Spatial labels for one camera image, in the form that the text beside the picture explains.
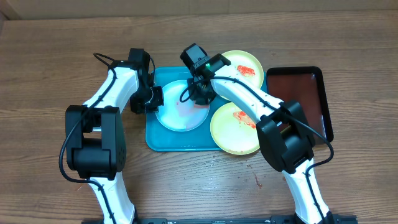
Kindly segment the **yellow-green plate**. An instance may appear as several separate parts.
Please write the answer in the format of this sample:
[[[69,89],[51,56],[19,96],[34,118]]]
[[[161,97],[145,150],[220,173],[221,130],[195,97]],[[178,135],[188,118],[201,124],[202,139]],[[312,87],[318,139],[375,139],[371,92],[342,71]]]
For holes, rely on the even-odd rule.
[[[230,154],[246,155],[259,150],[256,124],[232,102],[215,111],[210,133],[216,145]]]
[[[263,67],[252,54],[242,50],[230,50],[222,53],[237,69],[242,77],[254,86],[261,88],[264,83]]]

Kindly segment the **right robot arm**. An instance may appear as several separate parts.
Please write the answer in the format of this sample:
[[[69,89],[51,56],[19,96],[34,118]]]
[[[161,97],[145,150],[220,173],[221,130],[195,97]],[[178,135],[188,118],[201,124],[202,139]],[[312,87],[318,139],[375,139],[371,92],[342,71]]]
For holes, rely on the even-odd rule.
[[[282,172],[295,203],[295,215],[303,223],[334,223],[333,214],[323,201],[314,168],[324,164],[313,158],[314,137],[301,105],[275,98],[240,76],[221,54],[182,53],[182,62],[192,78],[189,97],[201,105],[210,103],[208,93],[229,99],[256,125],[260,151],[269,165]]]

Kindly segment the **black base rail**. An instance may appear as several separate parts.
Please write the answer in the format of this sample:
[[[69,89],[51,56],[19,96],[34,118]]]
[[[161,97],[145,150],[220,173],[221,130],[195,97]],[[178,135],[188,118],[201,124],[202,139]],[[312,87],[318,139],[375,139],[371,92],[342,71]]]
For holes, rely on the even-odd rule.
[[[355,216],[333,215],[333,222],[337,224],[358,224]],[[86,224],[103,223],[102,220],[82,221]],[[236,219],[179,219],[166,218],[138,218],[133,224],[295,224],[299,222],[295,215],[276,215],[269,218],[236,218]]]

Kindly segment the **light blue plate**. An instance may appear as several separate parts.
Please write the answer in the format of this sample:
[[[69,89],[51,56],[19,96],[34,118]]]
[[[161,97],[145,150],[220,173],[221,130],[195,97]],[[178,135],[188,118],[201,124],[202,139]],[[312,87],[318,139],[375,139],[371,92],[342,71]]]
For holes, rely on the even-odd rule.
[[[197,105],[193,100],[184,103],[180,95],[186,89],[186,80],[168,83],[162,88],[164,105],[159,107],[156,117],[167,129],[172,131],[190,131],[201,125],[208,116],[209,105]]]

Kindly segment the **teal plastic tray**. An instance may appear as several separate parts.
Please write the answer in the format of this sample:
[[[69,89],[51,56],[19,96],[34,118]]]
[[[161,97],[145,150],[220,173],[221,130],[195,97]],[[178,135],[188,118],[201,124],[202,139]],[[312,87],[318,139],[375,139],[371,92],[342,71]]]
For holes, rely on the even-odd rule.
[[[162,88],[177,80],[186,80],[191,73],[186,67],[159,67],[155,70],[155,84]],[[211,118],[215,111],[229,101],[217,96],[209,105],[206,120],[197,128],[178,132],[167,129],[157,119],[155,113],[146,115],[146,143],[159,152],[171,151],[219,151],[210,133]]]

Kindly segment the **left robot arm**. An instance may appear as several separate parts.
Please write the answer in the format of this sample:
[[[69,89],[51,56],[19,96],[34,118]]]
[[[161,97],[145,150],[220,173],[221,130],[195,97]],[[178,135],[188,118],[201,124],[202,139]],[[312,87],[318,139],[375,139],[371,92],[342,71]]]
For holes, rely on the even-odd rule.
[[[107,77],[82,105],[65,112],[65,140],[58,165],[70,182],[91,187],[103,212],[102,223],[133,223],[136,209],[129,199],[122,171],[127,147],[122,112],[155,111],[163,103],[154,85],[153,59],[109,60]]]

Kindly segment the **black tray with red water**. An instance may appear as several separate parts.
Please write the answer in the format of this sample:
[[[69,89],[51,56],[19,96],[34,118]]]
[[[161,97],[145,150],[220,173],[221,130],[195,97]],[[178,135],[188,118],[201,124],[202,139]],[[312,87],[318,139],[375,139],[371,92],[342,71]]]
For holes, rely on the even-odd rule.
[[[328,141],[334,139],[323,73],[316,66],[276,67],[266,72],[267,92],[284,102],[298,101],[308,125]]]

